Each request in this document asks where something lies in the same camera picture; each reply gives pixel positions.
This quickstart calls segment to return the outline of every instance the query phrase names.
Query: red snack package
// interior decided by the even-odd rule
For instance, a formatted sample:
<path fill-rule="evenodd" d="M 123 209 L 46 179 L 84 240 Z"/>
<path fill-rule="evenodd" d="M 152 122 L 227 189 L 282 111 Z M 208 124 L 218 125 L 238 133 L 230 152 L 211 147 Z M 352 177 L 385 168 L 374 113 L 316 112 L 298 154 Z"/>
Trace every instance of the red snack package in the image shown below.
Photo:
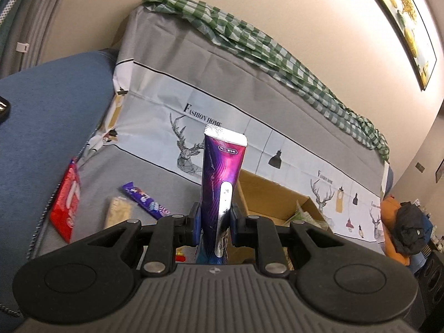
<path fill-rule="evenodd" d="M 49 216 L 51 222 L 67 243 L 71 238 L 79 199 L 80 179 L 77 165 L 73 159 L 62 179 Z"/>

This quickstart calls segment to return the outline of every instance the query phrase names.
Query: picture frame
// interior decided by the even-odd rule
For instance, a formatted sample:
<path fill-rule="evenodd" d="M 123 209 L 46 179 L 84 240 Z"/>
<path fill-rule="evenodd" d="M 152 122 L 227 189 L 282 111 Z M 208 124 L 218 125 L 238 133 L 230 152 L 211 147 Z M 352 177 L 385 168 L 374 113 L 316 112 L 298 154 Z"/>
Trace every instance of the picture frame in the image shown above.
<path fill-rule="evenodd" d="M 444 173 L 444 159 L 441 162 L 440 166 L 438 167 L 438 170 L 435 172 L 436 182 L 438 182 L 441 179 L 441 176 L 443 175 L 443 173 Z"/>
<path fill-rule="evenodd" d="M 425 90 L 437 63 L 437 56 L 414 0 L 375 1 L 398 35 L 421 90 Z"/>

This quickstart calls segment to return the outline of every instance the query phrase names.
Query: beige wall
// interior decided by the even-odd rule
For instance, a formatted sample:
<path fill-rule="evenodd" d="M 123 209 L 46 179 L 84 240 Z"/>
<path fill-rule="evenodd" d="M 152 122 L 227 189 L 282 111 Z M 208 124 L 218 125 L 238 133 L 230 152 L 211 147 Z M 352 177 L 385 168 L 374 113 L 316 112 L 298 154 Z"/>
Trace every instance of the beige wall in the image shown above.
<path fill-rule="evenodd" d="M 436 189 L 426 202 L 425 207 L 427 212 L 432 214 L 430 221 L 438 226 L 437 237 L 441 238 L 444 235 L 444 178 L 441 178 L 436 184 Z"/>
<path fill-rule="evenodd" d="M 444 194 L 444 178 L 437 184 L 435 172 L 444 159 L 444 109 L 440 111 L 426 139 L 407 170 L 393 187 L 391 194 L 399 201 L 414 201 L 419 199 L 421 204 L 428 207 L 431 196 L 440 186 Z M 421 173 L 416 167 L 420 163 L 425 168 Z"/>
<path fill-rule="evenodd" d="M 203 0 L 244 19 L 285 46 L 350 108 L 386 136 L 398 179 L 425 139 L 444 96 L 440 40 L 424 0 L 415 0 L 438 63 L 418 86 L 392 26 L 374 0 Z M 110 46 L 140 0 L 63 0 L 45 61 Z"/>

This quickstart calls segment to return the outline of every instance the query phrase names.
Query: purple candy wrapper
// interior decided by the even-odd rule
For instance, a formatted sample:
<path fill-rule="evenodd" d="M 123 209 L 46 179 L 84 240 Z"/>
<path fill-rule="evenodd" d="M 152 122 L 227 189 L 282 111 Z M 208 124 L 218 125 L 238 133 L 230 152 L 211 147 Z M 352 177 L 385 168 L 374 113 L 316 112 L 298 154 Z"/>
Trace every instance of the purple candy wrapper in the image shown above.
<path fill-rule="evenodd" d="M 134 186 L 134 183 L 131 181 L 122 185 L 122 189 L 125 190 L 125 193 L 134 200 L 137 204 L 139 204 L 144 210 L 146 210 L 149 214 L 151 214 L 155 219 L 159 220 L 161 217 L 165 217 L 170 214 L 169 210 L 166 210 L 163 206 L 161 206 L 158 202 L 156 202 L 151 196 L 145 194 L 141 189 Z"/>

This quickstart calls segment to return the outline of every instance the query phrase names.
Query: logo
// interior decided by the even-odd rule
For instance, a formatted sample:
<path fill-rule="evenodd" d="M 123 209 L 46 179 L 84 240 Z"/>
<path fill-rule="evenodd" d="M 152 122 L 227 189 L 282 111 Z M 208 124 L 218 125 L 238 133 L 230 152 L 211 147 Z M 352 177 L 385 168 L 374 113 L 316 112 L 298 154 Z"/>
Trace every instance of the logo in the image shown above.
<path fill-rule="evenodd" d="M 74 228 L 74 220 L 71 217 L 66 218 L 66 224 L 72 229 Z"/>
<path fill-rule="evenodd" d="M 191 116 L 194 116 L 195 118 L 200 119 L 203 122 L 206 122 L 208 124 L 213 124 L 213 125 L 216 125 L 217 127 L 222 125 L 221 122 L 219 122 L 213 118 L 210 118 L 209 116 L 205 116 L 204 114 L 199 113 L 196 110 L 192 110 L 191 107 L 192 107 L 192 105 L 190 103 L 187 103 L 187 105 L 185 106 L 185 109 L 183 109 L 183 112 L 187 113 Z"/>
<path fill-rule="evenodd" d="M 235 149 L 230 149 L 230 148 L 226 148 L 226 147 L 222 147 L 221 145 L 219 145 L 219 150 L 223 151 L 224 153 L 230 153 L 230 154 L 237 154 L 238 151 Z"/>
<path fill-rule="evenodd" d="M 213 268 L 210 268 L 209 272 L 212 274 L 217 274 L 217 273 L 220 273 L 221 270 L 219 268 L 213 267 Z"/>

